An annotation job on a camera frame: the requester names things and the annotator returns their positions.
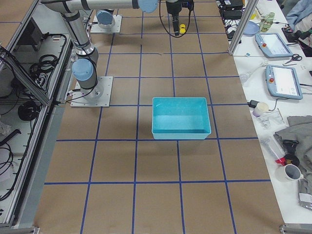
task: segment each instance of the blue plastic tray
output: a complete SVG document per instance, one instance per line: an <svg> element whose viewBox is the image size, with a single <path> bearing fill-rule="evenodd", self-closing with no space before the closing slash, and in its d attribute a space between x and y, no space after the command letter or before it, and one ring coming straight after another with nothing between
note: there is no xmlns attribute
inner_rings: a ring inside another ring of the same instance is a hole
<svg viewBox="0 0 312 234"><path fill-rule="evenodd" d="M248 21L243 34L247 35L247 36L253 36L257 32L259 32L259 29L260 29L260 27L258 24L254 23L252 21Z"/></svg>
<svg viewBox="0 0 312 234"><path fill-rule="evenodd" d="M155 139L205 139L211 133L206 99L153 98L152 133Z"/></svg>

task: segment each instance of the plastic cup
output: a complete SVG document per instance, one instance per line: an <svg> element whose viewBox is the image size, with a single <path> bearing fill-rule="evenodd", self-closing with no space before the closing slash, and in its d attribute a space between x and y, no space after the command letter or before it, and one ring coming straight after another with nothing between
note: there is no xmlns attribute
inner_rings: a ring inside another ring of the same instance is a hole
<svg viewBox="0 0 312 234"><path fill-rule="evenodd" d="M266 104L265 102L259 102L257 106L255 107L255 109L253 110L253 115L256 117L259 117L263 115L265 112L267 112L268 110L269 110L268 104Z"/></svg>

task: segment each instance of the clear plastic tube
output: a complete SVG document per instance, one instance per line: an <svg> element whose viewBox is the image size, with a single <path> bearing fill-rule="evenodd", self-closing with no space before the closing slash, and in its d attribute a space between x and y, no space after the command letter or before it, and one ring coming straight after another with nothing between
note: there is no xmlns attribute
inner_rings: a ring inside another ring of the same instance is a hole
<svg viewBox="0 0 312 234"><path fill-rule="evenodd" d="M286 165L286 161L284 159L285 152L272 136L261 139L260 143L266 148L276 163Z"/></svg>

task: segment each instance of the electronic device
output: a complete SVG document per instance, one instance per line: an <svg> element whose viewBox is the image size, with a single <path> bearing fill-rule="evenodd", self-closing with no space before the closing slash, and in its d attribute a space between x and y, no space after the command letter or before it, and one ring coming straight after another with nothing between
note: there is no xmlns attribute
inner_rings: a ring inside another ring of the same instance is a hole
<svg viewBox="0 0 312 234"><path fill-rule="evenodd" d="M263 54L268 58L291 57L293 55L277 33L257 33L255 41Z"/></svg>
<svg viewBox="0 0 312 234"><path fill-rule="evenodd" d="M270 13L266 0L259 0L255 10L259 19L264 19L265 16Z"/></svg>
<svg viewBox="0 0 312 234"><path fill-rule="evenodd" d="M241 10L244 5L242 0L220 0L220 3L226 11Z"/></svg>
<svg viewBox="0 0 312 234"><path fill-rule="evenodd" d="M296 70L292 67L268 65L265 76L269 93L274 97L303 98Z"/></svg>
<svg viewBox="0 0 312 234"><path fill-rule="evenodd" d="M42 43L43 33L33 18L30 18L25 30L23 31L17 45L31 45L38 51Z"/></svg>
<svg viewBox="0 0 312 234"><path fill-rule="evenodd" d="M225 20L240 20L242 11L222 11L222 16Z"/></svg>
<svg viewBox="0 0 312 234"><path fill-rule="evenodd" d="M282 28L282 32L288 42L290 43L297 42L294 38L293 30L290 27Z"/></svg>
<svg viewBox="0 0 312 234"><path fill-rule="evenodd" d="M32 100L25 102L18 108L19 118L23 121L32 121L38 117L40 112L40 106Z"/></svg>

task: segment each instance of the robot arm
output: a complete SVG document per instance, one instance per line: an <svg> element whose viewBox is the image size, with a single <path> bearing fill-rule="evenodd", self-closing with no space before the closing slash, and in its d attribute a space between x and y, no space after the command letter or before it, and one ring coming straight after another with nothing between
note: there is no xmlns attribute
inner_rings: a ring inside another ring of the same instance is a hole
<svg viewBox="0 0 312 234"><path fill-rule="evenodd" d="M193 3L193 0L166 1L176 35L179 33L179 12L190 2ZM78 55L78 60L72 67L73 74L80 85L82 97L94 102L103 93L96 73L98 52L89 40L79 10L140 8L143 12L150 13L157 8L158 0L42 0L41 3L61 13ZM107 15L109 14L104 14L103 21L109 23Z"/></svg>

